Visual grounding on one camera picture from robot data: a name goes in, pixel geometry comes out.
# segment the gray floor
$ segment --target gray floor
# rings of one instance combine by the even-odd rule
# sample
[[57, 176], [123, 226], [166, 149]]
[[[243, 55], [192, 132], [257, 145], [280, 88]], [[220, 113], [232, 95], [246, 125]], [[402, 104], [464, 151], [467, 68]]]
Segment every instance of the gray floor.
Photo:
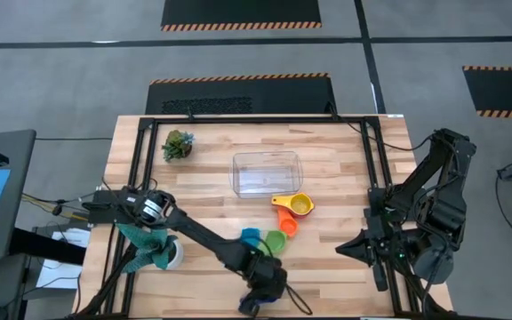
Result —
[[[358, 36], [350, 0], [320, 0], [318, 30], [162, 35], [163, 1], [0, 0], [0, 42], [151, 40], [269, 36]], [[512, 36], [512, 1], [365, 0], [372, 36]], [[512, 231], [495, 203], [495, 170], [512, 162], [512, 120], [476, 116], [463, 65], [512, 66], [512, 44], [376, 44], [387, 111], [404, 114], [413, 142], [449, 127], [477, 144], [465, 189], [468, 226], [448, 280], [462, 314], [512, 318]], [[33, 128], [43, 137], [110, 136], [122, 114], [142, 114], [160, 77], [329, 72], [340, 112], [372, 113], [360, 44], [116, 49], [0, 50], [0, 131]], [[78, 196], [100, 181], [109, 144], [37, 142], [25, 190]], [[418, 160], [425, 150], [416, 152]], [[512, 182], [501, 185], [512, 219]], [[17, 225], [49, 215], [23, 205]], [[73, 296], [29, 303], [27, 319], [66, 315]]]

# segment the yellow measuring cup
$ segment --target yellow measuring cup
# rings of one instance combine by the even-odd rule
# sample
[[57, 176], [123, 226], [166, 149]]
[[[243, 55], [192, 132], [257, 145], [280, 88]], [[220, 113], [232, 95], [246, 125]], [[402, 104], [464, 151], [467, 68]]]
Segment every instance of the yellow measuring cup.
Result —
[[304, 193], [292, 196], [273, 196], [272, 204], [287, 208], [296, 218], [304, 218], [315, 207], [311, 198]]

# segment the orange measuring cup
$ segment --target orange measuring cup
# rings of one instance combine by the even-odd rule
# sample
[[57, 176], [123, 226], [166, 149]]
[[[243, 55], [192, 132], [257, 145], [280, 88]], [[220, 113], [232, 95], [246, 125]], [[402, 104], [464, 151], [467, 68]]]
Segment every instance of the orange measuring cup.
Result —
[[290, 211], [283, 206], [277, 206], [277, 220], [280, 230], [285, 232], [289, 237], [298, 233], [298, 221], [296, 221]]

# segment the succulent plant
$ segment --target succulent plant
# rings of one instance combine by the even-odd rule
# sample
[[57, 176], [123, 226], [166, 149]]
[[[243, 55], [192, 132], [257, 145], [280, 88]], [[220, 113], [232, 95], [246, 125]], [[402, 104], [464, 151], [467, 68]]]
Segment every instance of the succulent plant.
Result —
[[180, 132], [179, 130], [169, 132], [165, 145], [162, 146], [165, 161], [170, 162], [171, 159], [181, 159], [188, 156], [191, 153], [194, 139], [193, 133]]

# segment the white paper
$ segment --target white paper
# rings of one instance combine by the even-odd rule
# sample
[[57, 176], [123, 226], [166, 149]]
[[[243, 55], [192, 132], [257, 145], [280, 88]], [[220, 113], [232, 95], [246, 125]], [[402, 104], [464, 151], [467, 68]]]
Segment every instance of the white paper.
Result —
[[[75, 244], [86, 248], [90, 240], [90, 231], [82, 230], [79, 228], [70, 228], [64, 232], [64, 237], [67, 238], [69, 244]], [[59, 231], [52, 233], [52, 239], [61, 240], [62, 234]], [[50, 283], [52, 280], [60, 277], [77, 277], [82, 272], [82, 267], [62, 263], [55, 260], [44, 260], [44, 267], [41, 269], [41, 274], [36, 281], [36, 287], [39, 288], [45, 284]], [[46, 285], [45, 288], [60, 288], [60, 289], [76, 289], [76, 279], [61, 279]]]

